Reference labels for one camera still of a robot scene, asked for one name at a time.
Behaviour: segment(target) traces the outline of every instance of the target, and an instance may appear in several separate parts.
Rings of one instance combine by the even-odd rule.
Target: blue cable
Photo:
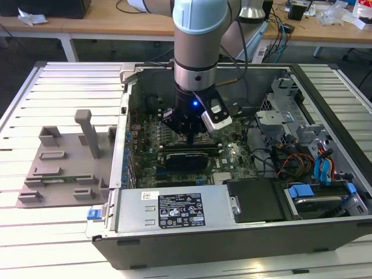
[[[280,56],[281,56],[281,54],[282,54],[282,52],[284,50],[284,46],[285,46],[285,30],[284,30],[284,26],[283,26],[283,23],[282,22],[279,22],[279,23],[280,23],[280,26],[281,26],[281,30],[283,32],[283,36],[282,36],[282,46],[279,49],[279,53],[278,53],[278,55],[277,55],[277,57],[276,57],[276,59],[274,61],[275,64],[278,62],[278,60],[279,60],[279,58],[280,58]]]

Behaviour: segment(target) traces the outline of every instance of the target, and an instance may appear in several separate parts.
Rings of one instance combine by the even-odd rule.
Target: black box
[[[300,21],[306,8],[307,6],[292,5],[288,13],[288,19]]]
[[[17,16],[18,8],[33,15],[82,19],[91,0],[0,0],[1,16]]]

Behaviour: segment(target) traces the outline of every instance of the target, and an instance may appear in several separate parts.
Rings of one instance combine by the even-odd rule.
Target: white table
[[[372,275],[372,235],[334,252],[118,271],[85,235],[88,206],[17,209],[15,203],[42,126],[80,133],[76,109],[89,108],[97,132],[117,123],[120,63],[48,63],[36,67],[0,120],[0,278],[366,278]],[[293,269],[309,274],[293,275]]]

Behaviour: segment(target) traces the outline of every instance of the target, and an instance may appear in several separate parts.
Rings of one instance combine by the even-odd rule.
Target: robotic arm
[[[236,33],[239,15],[264,20],[263,0],[252,9],[246,0],[128,0],[139,10],[172,16],[174,35],[174,81],[176,104],[163,115],[163,122],[192,144],[199,132],[216,131],[232,123],[214,78],[224,34]]]

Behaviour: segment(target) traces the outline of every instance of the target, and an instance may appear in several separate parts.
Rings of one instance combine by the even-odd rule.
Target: blue latch
[[[356,188],[355,188],[354,184],[352,184],[352,183],[348,183],[348,190],[349,190],[351,195],[356,193]]]
[[[293,185],[289,190],[292,199],[303,196],[314,196],[314,192],[309,184]]]
[[[88,211],[87,220],[100,220],[102,219],[102,209],[90,209]]]

